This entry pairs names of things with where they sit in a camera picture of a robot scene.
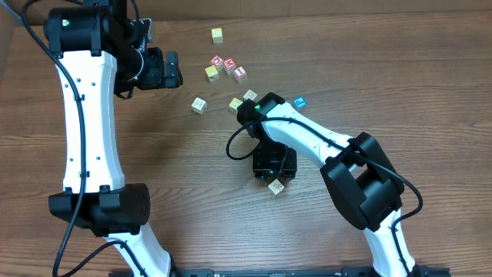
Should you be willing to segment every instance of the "wall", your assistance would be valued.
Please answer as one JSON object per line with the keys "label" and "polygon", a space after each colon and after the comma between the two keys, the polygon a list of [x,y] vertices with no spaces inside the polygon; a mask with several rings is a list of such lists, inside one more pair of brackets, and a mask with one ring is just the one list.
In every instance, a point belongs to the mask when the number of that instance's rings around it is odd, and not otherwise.
{"label": "wall", "polygon": [[10,49],[10,42],[16,26],[17,23],[14,19],[3,6],[0,6],[0,84],[2,83],[8,50]]}
{"label": "wall", "polygon": [[[18,12],[25,2],[9,1]],[[137,4],[142,18],[155,21],[492,9],[490,0],[137,0]],[[67,4],[39,2],[28,16],[33,23],[42,24],[51,8],[63,5]]]}

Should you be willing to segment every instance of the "small block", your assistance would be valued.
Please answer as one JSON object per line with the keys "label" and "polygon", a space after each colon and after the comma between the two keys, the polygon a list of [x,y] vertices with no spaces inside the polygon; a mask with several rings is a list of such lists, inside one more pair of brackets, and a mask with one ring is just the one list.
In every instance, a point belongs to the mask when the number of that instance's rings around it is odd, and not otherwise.
{"label": "small block", "polygon": [[205,109],[207,108],[207,102],[203,99],[196,98],[191,105],[191,109],[193,109],[195,112],[199,113],[200,115],[203,114]]}
{"label": "small block", "polygon": [[302,95],[294,98],[294,106],[297,110],[302,110],[307,104],[306,99]]}
{"label": "small block", "polygon": [[238,107],[241,105],[243,102],[237,98],[233,98],[231,103],[229,104],[229,109],[231,112],[237,114],[238,113]]}
{"label": "small block", "polygon": [[275,196],[278,196],[285,189],[284,185],[280,183],[277,179],[273,181],[270,185],[268,185],[268,190],[273,193]]}
{"label": "small block", "polygon": [[222,28],[212,29],[212,40],[214,40],[214,43],[224,42],[224,37],[222,37]]}
{"label": "small block", "polygon": [[215,65],[215,68],[219,72],[224,68],[224,59],[215,55],[215,57],[210,60],[210,65]]}
{"label": "small block", "polygon": [[228,58],[224,61],[224,68],[227,74],[230,75],[236,69],[236,63],[232,58]]}
{"label": "small block", "polygon": [[218,71],[215,65],[207,67],[205,71],[207,72],[208,81],[213,82],[218,80]]}
{"label": "small block", "polygon": [[251,99],[254,100],[258,96],[256,93],[254,93],[252,90],[248,90],[246,94],[243,96],[243,101],[246,101],[246,99]]}
{"label": "small block", "polygon": [[246,72],[246,69],[244,69],[243,66],[240,66],[234,70],[234,78],[241,84],[248,79],[248,72]]}

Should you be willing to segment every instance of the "wooden table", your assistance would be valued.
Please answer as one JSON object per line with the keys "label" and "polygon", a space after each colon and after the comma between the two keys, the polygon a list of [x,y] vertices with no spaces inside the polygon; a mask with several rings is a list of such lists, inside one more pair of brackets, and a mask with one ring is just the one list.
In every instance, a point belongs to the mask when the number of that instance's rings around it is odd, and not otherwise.
{"label": "wooden table", "polygon": [[[222,27],[224,44],[211,43]],[[127,183],[151,192],[151,226],[181,268],[326,269],[370,265],[362,232],[337,212],[316,169],[275,198],[251,160],[225,144],[240,127],[228,111],[248,89],[291,101],[304,115],[350,135],[366,131],[424,196],[404,223],[411,254],[454,275],[490,275],[492,263],[492,12],[343,15],[159,22],[156,45],[179,53],[184,85],[115,100]],[[238,84],[204,72],[219,54],[248,70]],[[198,115],[195,97],[208,102]],[[62,190],[65,118],[53,63],[15,31],[0,92],[0,275],[51,275],[66,223],[50,215]],[[234,154],[256,141],[243,135]],[[407,189],[404,211],[416,205]],[[62,261],[74,267],[103,243],[76,229]],[[114,249],[80,275],[126,269]]]}

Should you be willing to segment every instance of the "blue cube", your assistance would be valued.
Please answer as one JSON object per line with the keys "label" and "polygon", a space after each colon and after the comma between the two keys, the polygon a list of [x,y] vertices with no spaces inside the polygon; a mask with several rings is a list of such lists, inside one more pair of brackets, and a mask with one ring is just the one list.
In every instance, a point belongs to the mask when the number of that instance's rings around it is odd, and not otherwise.
{"label": "blue cube", "polygon": [[307,103],[306,103],[306,99],[304,98],[304,96],[301,95],[301,96],[294,98],[294,106],[298,111],[303,110],[306,105],[307,105]]}

